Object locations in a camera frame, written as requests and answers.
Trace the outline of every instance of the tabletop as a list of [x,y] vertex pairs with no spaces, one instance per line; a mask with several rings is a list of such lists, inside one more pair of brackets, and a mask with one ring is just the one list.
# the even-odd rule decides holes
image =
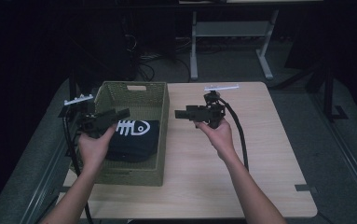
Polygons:
[[[174,110],[204,105],[204,87],[239,85],[223,90],[240,118],[248,151],[250,174],[284,217],[314,217],[317,208],[306,185],[276,108],[261,82],[168,84],[168,121],[164,182],[161,187],[95,185],[89,198],[94,218],[241,218],[239,200],[229,173],[205,134],[193,122],[176,119]],[[226,115],[237,153],[240,136]],[[64,186],[76,175],[69,170]]]

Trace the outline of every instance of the metal stand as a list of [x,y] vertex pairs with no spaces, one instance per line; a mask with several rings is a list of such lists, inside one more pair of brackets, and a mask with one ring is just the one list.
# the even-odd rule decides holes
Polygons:
[[273,79],[268,67],[266,51],[273,33],[274,24],[279,10],[274,10],[270,21],[197,21],[197,12],[193,12],[192,21],[192,51],[190,52],[190,77],[197,80],[198,63],[196,57],[197,36],[264,36],[265,41],[261,49],[256,50],[256,55],[267,79]]

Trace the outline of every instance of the forearm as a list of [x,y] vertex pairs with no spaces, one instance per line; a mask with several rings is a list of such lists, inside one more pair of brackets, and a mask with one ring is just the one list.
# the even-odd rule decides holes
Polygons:
[[226,158],[225,164],[249,224],[286,223],[278,209],[256,185],[237,155]]
[[77,223],[89,199],[97,172],[84,170],[42,223]]

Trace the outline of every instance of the black pouch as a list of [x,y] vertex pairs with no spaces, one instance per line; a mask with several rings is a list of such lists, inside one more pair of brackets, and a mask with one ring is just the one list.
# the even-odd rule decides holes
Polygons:
[[112,161],[146,161],[158,151],[158,132],[158,120],[120,120],[105,158]]

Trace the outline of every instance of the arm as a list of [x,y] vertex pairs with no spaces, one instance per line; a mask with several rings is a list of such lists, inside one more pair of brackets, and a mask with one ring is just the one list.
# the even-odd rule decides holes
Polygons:
[[237,155],[229,123],[222,119],[219,127],[210,128],[203,122],[195,122],[210,139],[211,144],[224,161],[230,173],[234,189],[248,223],[286,223],[270,199],[256,185]]
[[105,134],[98,139],[91,138],[85,133],[80,135],[78,145],[84,162],[82,173],[42,223],[78,222],[91,194],[96,177],[102,169],[109,140],[116,127],[115,124],[108,128]]

